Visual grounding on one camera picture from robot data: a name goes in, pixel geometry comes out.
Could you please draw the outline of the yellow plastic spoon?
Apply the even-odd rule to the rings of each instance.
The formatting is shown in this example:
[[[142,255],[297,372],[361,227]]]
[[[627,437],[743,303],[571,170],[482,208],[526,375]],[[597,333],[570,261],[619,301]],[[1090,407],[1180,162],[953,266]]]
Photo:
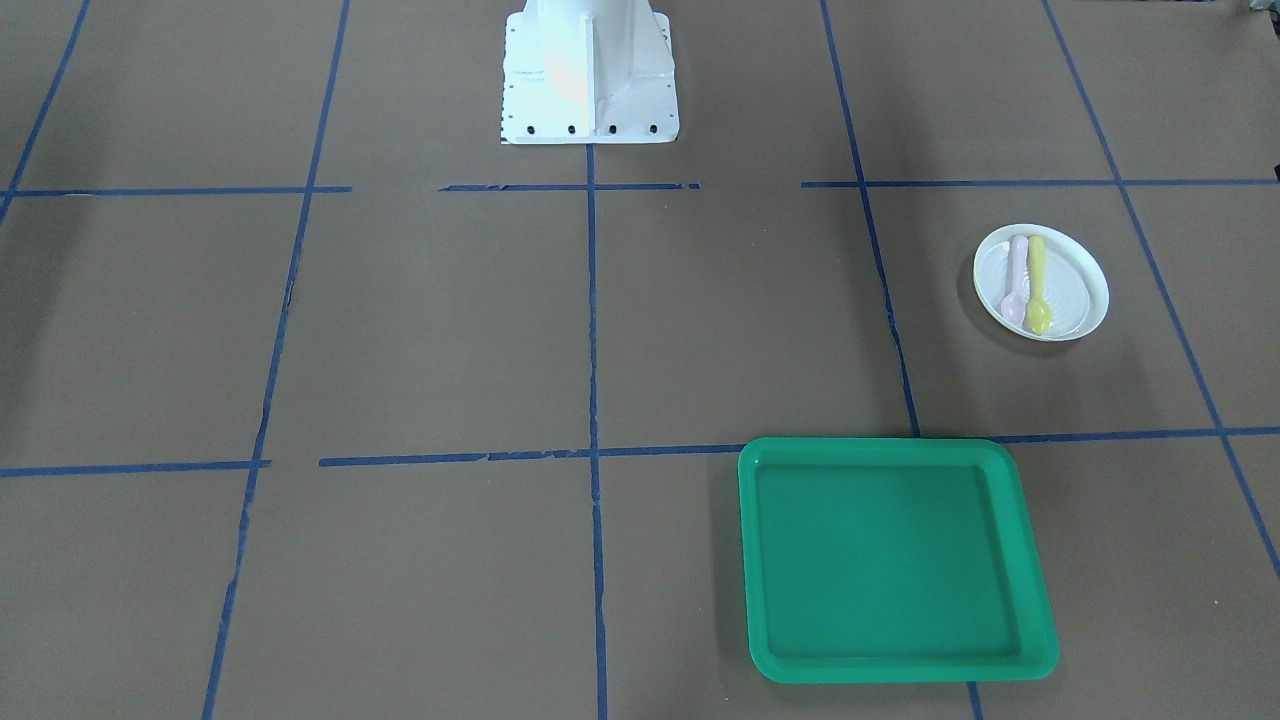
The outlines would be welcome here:
[[[1053,310],[1046,297],[1047,247],[1044,238],[1033,234],[1028,240],[1027,269],[1029,297],[1027,300],[1025,328],[1037,336],[1047,336],[1053,323]]]

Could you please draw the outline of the pink plastic spoon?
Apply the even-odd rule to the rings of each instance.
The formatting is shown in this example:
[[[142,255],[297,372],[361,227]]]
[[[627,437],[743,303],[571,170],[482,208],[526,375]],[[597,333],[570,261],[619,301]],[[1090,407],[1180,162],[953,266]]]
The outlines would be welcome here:
[[[1006,293],[998,302],[1000,316],[1010,325],[1021,328],[1027,318],[1027,297],[1021,288],[1027,279],[1029,238],[1015,234],[1007,246]]]

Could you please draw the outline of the green plastic tray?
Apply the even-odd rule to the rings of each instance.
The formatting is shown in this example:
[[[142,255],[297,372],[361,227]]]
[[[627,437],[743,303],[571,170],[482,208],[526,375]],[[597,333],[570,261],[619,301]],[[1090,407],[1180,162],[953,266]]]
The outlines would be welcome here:
[[[762,437],[737,474],[748,647],[769,680],[1024,682],[1059,665],[1001,445]]]

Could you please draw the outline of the white round plate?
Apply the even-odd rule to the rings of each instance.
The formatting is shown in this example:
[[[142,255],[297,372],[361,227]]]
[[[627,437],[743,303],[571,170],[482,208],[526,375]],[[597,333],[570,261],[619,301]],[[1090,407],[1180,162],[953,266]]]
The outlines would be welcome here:
[[[1053,310],[1047,336],[1007,324],[998,313],[1006,293],[1009,241],[1015,234],[1042,236],[1047,247],[1046,297]],[[1023,338],[1057,343],[1083,338],[1096,331],[1110,306],[1110,288],[1101,265],[1070,236],[1046,225],[1019,223],[1000,227],[980,241],[973,255],[972,283],[980,306],[1004,329]],[[1029,297],[1029,279],[1023,296]]]

